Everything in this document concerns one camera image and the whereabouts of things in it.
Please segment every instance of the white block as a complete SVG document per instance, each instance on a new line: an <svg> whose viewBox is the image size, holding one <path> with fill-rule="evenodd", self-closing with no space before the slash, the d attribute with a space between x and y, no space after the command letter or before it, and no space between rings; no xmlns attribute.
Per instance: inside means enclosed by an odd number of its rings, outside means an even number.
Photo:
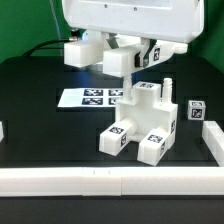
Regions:
<svg viewBox="0 0 224 224"><path fill-rule="evenodd" d="M188 119L189 120L204 120L205 118L205 102L189 100L188 102Z"/></svg>
<svg viewBox="0 0 224 224"><path fill-rule="evenodd" d="M156 166L168 149L169 134L162 129L153 129L140 142L137 160Z"/></svg>
<svg viewBox="0 0 224 224"><path fill-rule="evenodd" d="M122 168L122 195L223 195L224 168Z"/></svg>
<svg viewBox="0 0 224 224"><path fill-rule="evenodd" d="M100 151L116 156L128 143L129 137L137 129L136 123L131 119L115 122L100 135Z"/></svg>
<svg viewBox="0 0 224 224"><path fill-rule="evenodd" d="M82 168L0 169L0 196L82 195Z"/></svg>
<svg viewBox="0 0 224 224"><path fill-rule="evenodd" d="M2 141L3 137L4 137L3 127L2 127L2 122L0 121L0 142Z"/></svg>
<svg viewBox="0 0 224 224"><path fill-rule="evenodd" d="M103 42L96 40L77 41L64 45L64 63L85 67L103 61Z"/></svg>
<svg viewBox="0 0 224 224"><path fill-rule="evenodd" d="M202 138L219 166L224 166L224 132L215 121L204 121Z"/></svg>
<svg viewBox="0 0 224 224"><path fill-rule="evenodd" d="M120 196L120 168L83 168L82 194Z"/></svg>
<svg viewBox="0 0 224 224"><path fill-rule="evenodd" d="M103 73L116 77L124 77L139 71L135 67L135 55L143 49L143 45L127 46L104 52Z"/></svg>

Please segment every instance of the printed marker sheet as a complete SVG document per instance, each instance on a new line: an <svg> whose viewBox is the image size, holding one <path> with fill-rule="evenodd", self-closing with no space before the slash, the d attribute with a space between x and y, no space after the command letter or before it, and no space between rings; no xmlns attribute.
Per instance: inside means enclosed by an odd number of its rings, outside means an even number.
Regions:
<svg viewBox="0 0 224 224"><path fill-rule="evenodd" d="M123 89L64 89L58 107L115 107Z"/></svg>

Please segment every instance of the black tabletop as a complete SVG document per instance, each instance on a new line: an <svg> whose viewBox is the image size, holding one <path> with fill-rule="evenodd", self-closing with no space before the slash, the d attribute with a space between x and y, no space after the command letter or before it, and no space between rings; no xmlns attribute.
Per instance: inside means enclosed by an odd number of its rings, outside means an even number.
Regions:
<svg viewBox="0 0 224 224"><path fill-rule="evenodd" d="M158 166L218 166L201 138L202 121L187 119L188 100L203 100L205 120L224 126L224 75L202 58L175 56L133 74L138 81L173 79L179 105L175 145ZM136 161L138 144L118 156L99 152L99 135L114 108L57 108L66 88L120 88L122 80L66 66L62 57L17 57L0 65L0 167L149 166ZM222 223L222 197L2 198L5 223Z"/></svg>

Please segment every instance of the block structure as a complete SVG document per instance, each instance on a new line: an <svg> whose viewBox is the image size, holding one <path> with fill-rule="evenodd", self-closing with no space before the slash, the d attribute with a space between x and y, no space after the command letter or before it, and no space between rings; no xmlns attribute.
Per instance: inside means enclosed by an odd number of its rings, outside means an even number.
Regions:
<svg viewBox="0 0 224 224"><path fill-rule="evenodd" d="M202 138L219 166L224 167L224 132L215 121L204 121Z"/></svg>
<svg viewBox="0 0 224 224"><path fill-rule="evenodd" d="M205 118L205 102L193 101L188 102L188 120L204 120Z"/></svg>
<svg viewBox="0 0 224 224"><path fill-rule="evenodd" d="M116 156L130 141L139 142L137 160L156 166L175 142L178 105L171 102L172 79L161 85L138 82L130 98L116 101L116 122L100 135L100 151Z"/></svg>

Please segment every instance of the white box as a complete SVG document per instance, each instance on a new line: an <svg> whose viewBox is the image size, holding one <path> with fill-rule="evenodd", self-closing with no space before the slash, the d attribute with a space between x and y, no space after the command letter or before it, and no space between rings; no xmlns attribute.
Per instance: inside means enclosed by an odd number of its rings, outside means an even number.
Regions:
<svg viewBox="0 0 224 224"><path fill-rule="evenodd" d="M204 101L189 100L187 111L188 120L204 120L205 109Z"/></svg>

